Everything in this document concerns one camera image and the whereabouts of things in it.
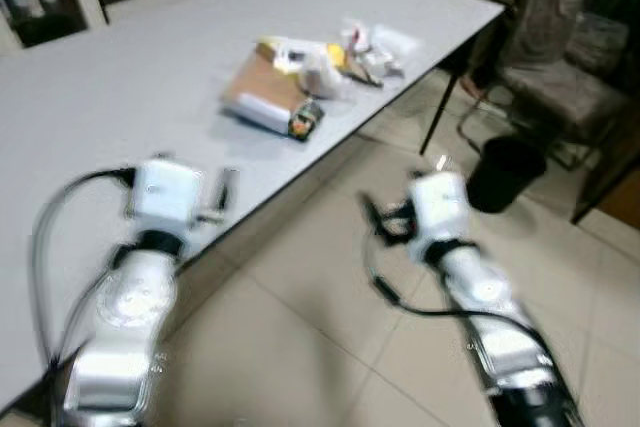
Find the gray chair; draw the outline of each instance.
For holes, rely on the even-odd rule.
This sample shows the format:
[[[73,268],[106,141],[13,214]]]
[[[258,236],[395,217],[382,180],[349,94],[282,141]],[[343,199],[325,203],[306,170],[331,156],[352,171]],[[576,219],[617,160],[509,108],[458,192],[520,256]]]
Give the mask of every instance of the gray chair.
[[[516,25],[502,51],[497,80],[458,124],[458,133],[476,151],[480,151],[480,145],[464,127],[498,85],[507,87],[515,99],[504,116],[567,169],[584,163],[606,138],[626,98],[577,65],[575,56],[574,62],[566,56],[582,1],[519,2]],[[574,155],[566,162],[556,155],[563,142],[590,148],[585,155]]]

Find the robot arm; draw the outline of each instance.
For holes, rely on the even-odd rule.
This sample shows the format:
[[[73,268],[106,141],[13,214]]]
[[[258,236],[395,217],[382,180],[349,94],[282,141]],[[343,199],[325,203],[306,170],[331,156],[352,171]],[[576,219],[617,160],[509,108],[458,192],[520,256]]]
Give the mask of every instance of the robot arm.
[[[78,426],[138,424],[150,393],[155,344],[177,296],[174,280],[190,232],[222,218],[199,211],[202,175],[166,159],[136,170],[128,212],[135,243],[96,294],[95,336],[79,352],[64,399],[64,417]]]
[[[450,314],[462,319],[467,350],[500,425],[582,425],[533,319],[502,272],[467,240],[464,179],[452,172],[418,177],[399,208],[381,214],[368,198],[365,207],[374,233],[386,245],[406,243],[412,261],[438,275]],[[419,312],[407,308],[377,274],[374,285],[393,305]]]

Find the table leg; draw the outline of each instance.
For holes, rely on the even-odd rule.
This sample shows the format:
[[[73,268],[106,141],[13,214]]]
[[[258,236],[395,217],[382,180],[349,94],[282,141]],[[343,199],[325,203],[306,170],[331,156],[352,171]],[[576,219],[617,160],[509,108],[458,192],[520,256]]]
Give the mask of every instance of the table leg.
[[[438,110],[436,110],[436,115],[433,117],[431,121],[431,126],[429,127],[429,132],[427,132],[427,136],[422,143],[422,147],[420,147],[420,155],[424,155],[427,150],[427,146],[429,145],[429,141],[436,129],[438,128],[438,123],[440,122],[440,117],[442,117],[442,113],[444,112],[447,103],[449,103],[449,98],[451,97],[451,93],[453,92],[453,88],[456,86],[456,82],[458,82],[458,76],[455,74],[451,74],[449,78],[449,84],[447,85],[447,89],[444,91],[444,95],[442,96],[442,100],[440,101],[440,105],[438,105]]]

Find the black trash can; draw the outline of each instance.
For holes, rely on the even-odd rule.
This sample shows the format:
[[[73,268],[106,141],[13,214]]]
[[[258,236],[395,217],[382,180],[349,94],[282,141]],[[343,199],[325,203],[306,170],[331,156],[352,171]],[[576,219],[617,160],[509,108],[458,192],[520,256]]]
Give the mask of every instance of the black trash can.
[[[542,152],[517,137],[496,137],[467,181],[469,203],[489,214],[503,212],[518,195],[547,170]]]

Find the white table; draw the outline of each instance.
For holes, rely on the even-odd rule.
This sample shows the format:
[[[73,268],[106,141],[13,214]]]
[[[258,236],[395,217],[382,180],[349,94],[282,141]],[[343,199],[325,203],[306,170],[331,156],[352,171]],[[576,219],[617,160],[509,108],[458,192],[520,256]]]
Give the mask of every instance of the white table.
[[[195,0],[81,33],[0,62],[0,408],[42,374],[27,285],[32,225],[52,193],[98,168],[161,152],[213,184],[240,170],[229,228],[308,169],[499,14],[483,0]],[[264,34],[338,40],[345,17],[384,23],[425,42],[401,87],[360,86],[333,105],[308,143],[220,114],[219,94]],[[52,332],[126,233],[121,192],[80,191],[51,239]],[[206,232],[201,247],[220,232]]]

